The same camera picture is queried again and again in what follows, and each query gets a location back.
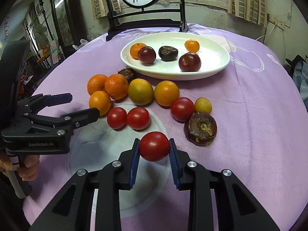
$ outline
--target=dark wooden cabinet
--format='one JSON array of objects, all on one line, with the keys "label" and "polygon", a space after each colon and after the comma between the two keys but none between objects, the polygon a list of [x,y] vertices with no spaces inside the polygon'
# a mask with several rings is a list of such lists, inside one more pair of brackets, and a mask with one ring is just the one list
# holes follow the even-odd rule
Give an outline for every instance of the dark wooden cabinet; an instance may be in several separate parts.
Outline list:
[{"label": "dark wooden cabinet", "polygon": [[80,40],[87,35],[80,1],[50,0],[50,5],[59,45],[67,58],[75,52],[72,45],[80,45]]}]

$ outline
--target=oval plate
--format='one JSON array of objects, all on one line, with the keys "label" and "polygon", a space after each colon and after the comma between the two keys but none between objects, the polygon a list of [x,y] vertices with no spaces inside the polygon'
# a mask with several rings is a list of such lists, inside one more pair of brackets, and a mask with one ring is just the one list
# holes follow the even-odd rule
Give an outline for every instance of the oval plate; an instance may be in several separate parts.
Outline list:
[{"label": "oval plate", "polygon": [[[184,44],[194,39],[199,42],[200,49],[197,54],[201,58],[201,68],[197,72],[182,72],[179,67],[179,58],[187,53]],[[131,46],[142,42],[152,47],[156,52],[153,64],[142,64],[129,53]],[[162,61],[158,55],[161,46],[172,46],[178,49],[179,55],[174,61]],[[154,78],[177,81],[197,80],[217,74],[230,62],[228,51],[219,43],[204,36],[181,32],[161,32],[140,37],[128,43],[120,53],[122,61],[135,71]]]}]

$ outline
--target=tablecloth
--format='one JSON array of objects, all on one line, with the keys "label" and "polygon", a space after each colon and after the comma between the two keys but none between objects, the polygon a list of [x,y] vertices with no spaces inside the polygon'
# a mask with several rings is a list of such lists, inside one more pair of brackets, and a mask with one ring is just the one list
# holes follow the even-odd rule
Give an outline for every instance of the tablecloth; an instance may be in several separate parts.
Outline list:
[{"label": "tablecloth", "polygon": [[[281,231],[289,230],[308,202],[308,115],[300,94],[276,55],[261,42],[197,24],[188,27],[189,33],[222,44],[231,56],[229,65],[214,76],[175,82],[181,97],[193,101],[206,97],[212,102],[211,115],[218,126],[214,142],[209,147],[198,147],[187,141],[183,124],[156,102],[146,107],[151,125],[145,131],[129,127],[115,131],[108,127],[106,118],[99,119],[74,132],[69,154],[41,157],[38,178],[32,182],[33,192],[24,202],[30,224],[79,168],[101,169],[116,160],[121,151],[131,149],[134,138],[158,130],[174,138],[178,149],[188,152],[192,160],[207,169],[231,169]],[[87,81],[91,76],[117,73],[125,67],[120,51],[127,43],[167,31],[178,29],[133,29],[108,42],[106,34],[91,41],[53,70],[35,92],[69,92],[73,101],[45,108],[40,114],[58,117],[88,108]],[[139,77],[153,87],[161,81]],[[114,106],[127,111],[134,107],[129,98],[114,102]],[[168,159],[149,163],[141,158],[133,190],[121,192],[120,199],[123,231],[187,230],[189,192],[176,190]]]}]

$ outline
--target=plate rim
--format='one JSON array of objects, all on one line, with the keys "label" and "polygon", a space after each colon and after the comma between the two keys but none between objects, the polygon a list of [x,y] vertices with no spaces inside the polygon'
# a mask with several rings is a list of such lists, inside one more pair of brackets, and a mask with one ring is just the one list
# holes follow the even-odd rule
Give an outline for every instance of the plate rim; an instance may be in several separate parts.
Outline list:
[{"label": "plate rim", "polygon": [[[181,33],[181,34],[185,34],[185,35],[193,35],[193,36],[199,36],[199,37],[206,38],[206,39],[208,39],[208,40],[210,40],[210,41],[212,41],[212,42],[218,44],[219,46],[221,46],[221,47],[224,49],[224,51],[228,54],[228,61],[227,61],[227,63],[226,63],[224,66],[219,67],[219,68],[216,68],[216,69],[213,69],[213,70],[211,70],[211,71],[201,71],[201,72],[199,72],[199,71],[193,71],[193,72],[181,72],[181,73],[167,73],[167,72],[152,71],[152,70],[149,70],[149,69],[136,67],[136,66],[130,64],[129,62],[127,62],[127,61],[123,58],[123,50],[124,50],[128,45],[130,45],[132,41],[135,41],[135,40],[137,40],[137,39],[141,39],[141,38],[143,38],[143,37],[147,37],[147,36],[149,36],[149,35],[166,34],[166,33]],[[122,50],[121,50],[121,52],[120,52],[120,58],[121,58],[121,60],[122,60],[128,67],[130,67],[130,68],[132,68],[132,69],[134,69],[134,70],[136,70],[136,71],[139,70],[139,71],[146,72],[146,73],[148,73],[148,74],[165,74],[165,75],[169,75],[169,76],[187,76],[187,75],[193,76],[193,75],[198,75],[198,74],[199,74],[199,75],[201,76],[201,75],[203,75],[203,74],[219,72],[219,71],[225,69],[225,68],[228,66],[228,64],[230,63],[230,54],[229,54],[229,52],[224,48],[224,46],[222,46],[220,43],[218,43],[218,42],[212,40],[211,38],[208,38],[208,37],[205,37],[205,36],[201,36],[201,35],[192,34],[192,33],[187,33],[187,32],[157,32],[157,33],[152,33],[152,34],[149,34],[149,35],[141,36],[141,37],[139,37],[139,38],[137,38],[137,39],[134,39],[134,40],[130,41],[128,44],[126,44],[126,45],[122,48]]]}]

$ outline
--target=red tomato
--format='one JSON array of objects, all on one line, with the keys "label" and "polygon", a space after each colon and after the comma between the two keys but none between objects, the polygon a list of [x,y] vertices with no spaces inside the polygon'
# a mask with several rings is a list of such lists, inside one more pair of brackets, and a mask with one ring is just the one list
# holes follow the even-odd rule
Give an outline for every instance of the red tomato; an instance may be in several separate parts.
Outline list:
[{"label": "red tomato", "polygon": [[185,122],[189,120],[195,112],[195,105],[190,99],[181,97],[171,104],[170,111],[174,119],[179,122]]},{"label": "red tomato", "polygon": [[161,132],[147,133],[139,143],[139,153],[147,161],[160,161],[170,151],[168,138]]},{"label": "red tomato", "polygon": [[133,108],[127,114],[127,124],[135,130],[146,128],[150,124],[150,121],[149,112],[142,107]]},{"label": "red tomato", "polygon": [[107,123],[113,129],[122,128],[126,124],[127,113],[125,109],[117,107],[108,112]]}]

